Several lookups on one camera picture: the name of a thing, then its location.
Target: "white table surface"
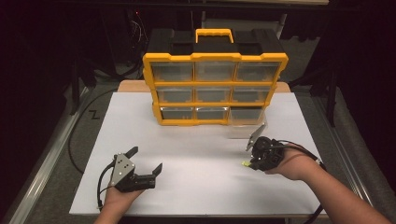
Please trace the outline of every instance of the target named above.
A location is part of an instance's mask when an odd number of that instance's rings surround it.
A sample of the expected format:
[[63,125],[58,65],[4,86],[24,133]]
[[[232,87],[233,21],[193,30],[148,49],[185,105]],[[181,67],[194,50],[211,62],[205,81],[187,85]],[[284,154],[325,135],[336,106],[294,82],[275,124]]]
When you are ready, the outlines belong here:
[[[250,159],[248,140],[228,138],[227,126],[161,126],[151,102],[147,92],[113,93],[70,214],[99,214],[99,175],[115,154],[135,146],[136,174],[149,175],[161,162],[163,172],[156,188],[139,196],[126,215],[295,217],[317,209],[318,199],[304,182],[243,166]],[[293,93],[275,93],[265,115],[262,135],[296,142],[319,157]]]

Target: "human arm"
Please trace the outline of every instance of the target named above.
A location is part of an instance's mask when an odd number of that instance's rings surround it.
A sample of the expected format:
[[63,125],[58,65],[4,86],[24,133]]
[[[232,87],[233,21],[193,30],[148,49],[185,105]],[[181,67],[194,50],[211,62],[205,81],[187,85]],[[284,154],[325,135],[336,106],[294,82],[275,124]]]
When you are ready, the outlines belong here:
[[300,151],[285,149],[285,159],[275,169],[265,173],[304,181],[318,197],[333,223],[390,223]]
[[118,223],[141,193],[143,193],[143,190],[122,193],[114,187],[107,189],[105,204],[94,223]]

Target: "organizer carrying handle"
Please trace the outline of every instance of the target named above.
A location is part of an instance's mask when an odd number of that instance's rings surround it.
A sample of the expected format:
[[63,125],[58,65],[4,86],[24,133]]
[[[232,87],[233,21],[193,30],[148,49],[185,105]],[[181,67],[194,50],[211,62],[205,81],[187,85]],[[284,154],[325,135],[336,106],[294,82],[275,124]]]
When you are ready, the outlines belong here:
[[233,34],[230,29],[196,29],[195,43],[198,43],[198,37],[200,35],[227,35],[230,38],[230,42],[233,43]]

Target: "human hand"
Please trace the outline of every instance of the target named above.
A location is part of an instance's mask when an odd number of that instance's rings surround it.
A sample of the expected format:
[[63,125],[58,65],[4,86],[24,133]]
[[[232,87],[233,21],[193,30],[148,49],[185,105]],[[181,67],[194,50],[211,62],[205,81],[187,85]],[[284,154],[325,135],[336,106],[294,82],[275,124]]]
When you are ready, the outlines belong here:
[[143,189],[126,193],[114,187],[107,189],[105,204],[95,223],[118,223],[134,200],[143,192]]
[[[287,144],[286,146],[297,147],[294,144]],[[268,175],[280,174],[290,180],[304,180],[306,175],[317,168],[320,168],[320,166],[303,152],[285,148],[283,161],[276,168],[265,171],[265,173]]]

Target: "yellow storage organizer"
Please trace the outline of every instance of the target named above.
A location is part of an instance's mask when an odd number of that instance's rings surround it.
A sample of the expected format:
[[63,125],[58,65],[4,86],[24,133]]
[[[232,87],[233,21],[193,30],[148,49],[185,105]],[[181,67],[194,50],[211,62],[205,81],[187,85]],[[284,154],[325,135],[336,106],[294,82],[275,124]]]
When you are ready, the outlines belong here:
[[161,125],[258,124],[287,62],[272,30],[154,29],[143,74]]

